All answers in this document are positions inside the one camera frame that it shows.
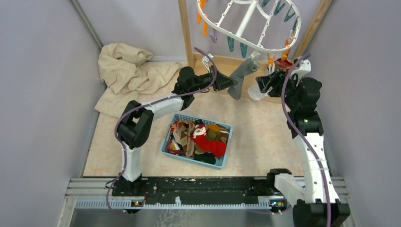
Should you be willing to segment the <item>white sock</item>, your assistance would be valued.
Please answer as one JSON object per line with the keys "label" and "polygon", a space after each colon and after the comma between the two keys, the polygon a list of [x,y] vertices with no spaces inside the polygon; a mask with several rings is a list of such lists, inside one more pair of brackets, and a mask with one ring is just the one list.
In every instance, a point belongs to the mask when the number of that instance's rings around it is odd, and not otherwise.
{"label": "white sock", "polygon": [[[267,69],[265,70],[263,76],[270,75],[274,70],[275,70],[275,66],[268,66]],[[258,82],[254,83],[251,87],[249,87],[247,92],[248,92],[249,97],[256,101],[261,100],[265,97],[269,97],[268,92],[262,93],[260,91]]]}

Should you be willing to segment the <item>grey sock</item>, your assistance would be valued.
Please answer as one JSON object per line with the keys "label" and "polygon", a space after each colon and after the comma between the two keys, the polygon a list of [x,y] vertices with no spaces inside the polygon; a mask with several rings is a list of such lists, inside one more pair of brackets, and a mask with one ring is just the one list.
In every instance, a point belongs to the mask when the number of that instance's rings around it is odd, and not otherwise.
{"label": "grey sock", "polygon": [[243,61],[230,75],[230,78],[236,82],[235,85],[231,85],[227,92],[234,99],[239,100],[241,98],[242,87],[245,76],[248,76],[259,69],[260,65],[256,59],[248,58]]}

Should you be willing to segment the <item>red santa sock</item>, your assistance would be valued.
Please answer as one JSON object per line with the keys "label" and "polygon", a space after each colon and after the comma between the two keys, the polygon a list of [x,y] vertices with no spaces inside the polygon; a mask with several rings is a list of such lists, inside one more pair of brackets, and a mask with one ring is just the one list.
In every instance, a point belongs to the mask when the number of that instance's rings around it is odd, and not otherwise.
{"label": "red santa sock", "polygon": [[191,139],[201,150],[210,152],[216,157],[224,156],[227,145],[219,140],[207,139],[207,132],[207,128],[204,124],[198,124],[195,126]]}

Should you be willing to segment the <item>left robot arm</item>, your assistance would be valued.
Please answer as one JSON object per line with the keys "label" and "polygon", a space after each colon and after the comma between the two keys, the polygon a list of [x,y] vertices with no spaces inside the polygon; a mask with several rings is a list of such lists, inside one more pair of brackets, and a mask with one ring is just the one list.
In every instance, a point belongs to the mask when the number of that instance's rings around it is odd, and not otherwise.
{"label": "left robot arm", "polygon": [[197,76],[191,67],[179,71],[171,94],[149,103],[130,101],[118,120],[114,134],[122,147],[122,170],[117,182],[131,196],[142,189],[140,151],[149,138],[154,120],[186,109],[194,100],[194,94],[208,88],[221,91],[237,84],[237,81],[221,74],[216,68]]}

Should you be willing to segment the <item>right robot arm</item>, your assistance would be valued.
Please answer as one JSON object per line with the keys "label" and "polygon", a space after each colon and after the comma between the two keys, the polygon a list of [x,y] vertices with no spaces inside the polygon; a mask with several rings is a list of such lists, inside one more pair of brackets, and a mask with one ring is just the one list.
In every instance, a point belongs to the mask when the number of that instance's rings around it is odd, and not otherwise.
{"label": "right robot arm", "polygon": [[256,79],[261,94],[281,99],[304,173],[300,185],[289,170],[271,169],[266,188],[272,195],[284,196],[296,227],[340,227],[350,216],[350,207],[340,200],[330,176],[323,124],[316,110],[322,84],[307,76],[310,70],[310,61],[302,60],[293,71],[269,66],[268,74]]}

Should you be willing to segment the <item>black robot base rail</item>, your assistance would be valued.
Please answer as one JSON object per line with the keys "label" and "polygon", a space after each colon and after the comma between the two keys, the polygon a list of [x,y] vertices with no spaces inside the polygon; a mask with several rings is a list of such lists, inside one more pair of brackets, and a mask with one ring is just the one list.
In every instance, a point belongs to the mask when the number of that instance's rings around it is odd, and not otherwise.
{"label": "black robot base rail", "polygon": [[120,179],[112,195],[144,198],[146,205],[256,205],[286,201],[266,177],[142,177]]}

